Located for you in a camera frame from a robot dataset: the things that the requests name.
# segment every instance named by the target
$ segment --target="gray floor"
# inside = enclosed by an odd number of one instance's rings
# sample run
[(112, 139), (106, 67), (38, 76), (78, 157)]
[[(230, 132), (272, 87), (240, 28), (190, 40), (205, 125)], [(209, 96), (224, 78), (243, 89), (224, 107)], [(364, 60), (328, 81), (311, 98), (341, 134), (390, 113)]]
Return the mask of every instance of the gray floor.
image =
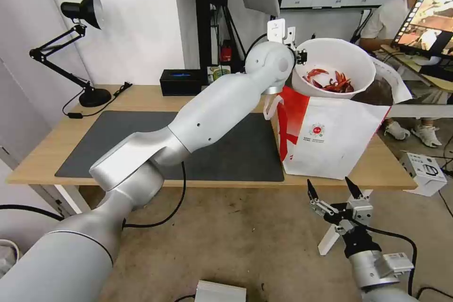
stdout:
[[(403, 125), (413, 124), (403, 120)], [(453, 121), (437, 123), (441, 141), (453, 133)], [(396, 142), (382, 137), (389, 148), (440, 155), (415, 137)], [(453, 157), (453, 147), (448, 149)], [(442, 190), (453, 207), (453, 182)], [(179, 200), (179, 189), (161, 190), (129, 221), (150, 223), (166, 217)], [(321, 192), (329, 202), (344, 201), (348, 192)], [(453, 294), (453, 218), (438, 194), (426, 198), (410, 193), (374, 193), (373, 226), (412, 238), (419, 248), (415, 289), (433, 285)], [(247, 288), (250, 302), (360, 301), (341, 242), (326, 257), (317, 244), (328, 225), (314, 214), (305, 191), (294, 189), (188, 189), (173, 219), (154, 229), (128, 229), (101, 301), (172, 302), (193, 294), (199, 279)], [(385, 252), (410, 246), (375, 235)], [(423, 301), (448, 301), (431, 292)]]

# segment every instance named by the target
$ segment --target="desk lamp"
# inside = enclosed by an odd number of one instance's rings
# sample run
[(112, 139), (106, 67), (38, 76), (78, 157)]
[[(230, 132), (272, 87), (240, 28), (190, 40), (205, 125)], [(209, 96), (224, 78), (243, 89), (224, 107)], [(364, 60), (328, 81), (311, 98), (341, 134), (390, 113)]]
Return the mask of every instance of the desk lamp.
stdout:
[[(53, 53), (65, 48), (69, 44), (79, 40), (85, 36), (86, 26), (82, 24), (82, 20), (89, 23), (91, 26), (98, 29), (102, 29), (104, 22), (102, 16), (102, 4), (100, 0), (82, 0), (80, 3), (76, 2), (63, 2), (60, 6), (61, 12), (64, 16), (70, 18), (74, 24), (69, 31), (59, 35), (55, 39), (52, 39), (48, 43), (38, 48), (30, 50), (30, 57), (47, 66), (48, 68), (60, 73), (66, 79), (69, 79), (73, 83), (81, 86), (84, 92), (79, 97), (80, 105), (84, 107), (96, 107), (107, 103), (111, 99), (111, 94), (105, 89), (97, 89), (91, 86), (90, 82), (71, 74), (57, 65), (47, 60), (47, 57)], [(76, 32), (78, 35), (71, 40), (62, 43), (60, 45), (52, 45), (63, 37)]]

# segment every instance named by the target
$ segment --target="white cardboard box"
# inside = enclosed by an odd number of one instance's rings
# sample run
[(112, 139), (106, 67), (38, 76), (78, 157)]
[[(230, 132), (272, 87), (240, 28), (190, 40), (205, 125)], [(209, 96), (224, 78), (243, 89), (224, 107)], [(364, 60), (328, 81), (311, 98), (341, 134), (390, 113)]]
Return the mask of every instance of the white cardboard box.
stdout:
[(430, 197), (447, 184), (444, 173), (432, 157), (407, 152), (400, 163), (419, 185), (415, 190), (405, 190), (407, 192)]

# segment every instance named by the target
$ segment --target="white sneaker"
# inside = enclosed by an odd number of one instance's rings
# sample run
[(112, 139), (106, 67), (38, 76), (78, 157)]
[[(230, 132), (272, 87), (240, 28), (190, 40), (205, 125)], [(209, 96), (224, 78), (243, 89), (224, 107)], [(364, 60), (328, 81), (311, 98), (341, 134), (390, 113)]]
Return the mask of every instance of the white sneaker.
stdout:
[(420, 138), (420, 140), (429, 147), (442, 146), (442, 143), (437, 139), (436, 128), (428, 125), (418, 125), (411, 132)]
[(409, 130), (406, 130), (404, 127), (401, 127), (400, 123), (397, 121), (391, 122), (386, 126), (384, 135), (389, 133), (393, 138), (397, 140), (404, 140), (411, 135)]

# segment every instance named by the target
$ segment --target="computer monitor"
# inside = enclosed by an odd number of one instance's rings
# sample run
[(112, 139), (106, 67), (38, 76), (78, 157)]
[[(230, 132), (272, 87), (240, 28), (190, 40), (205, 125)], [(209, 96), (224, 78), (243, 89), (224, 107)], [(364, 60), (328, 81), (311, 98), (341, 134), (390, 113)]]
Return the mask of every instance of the computer monitor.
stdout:
[(453, 59), (453, 0), (417, 0), (392, 46), (405, 53)]

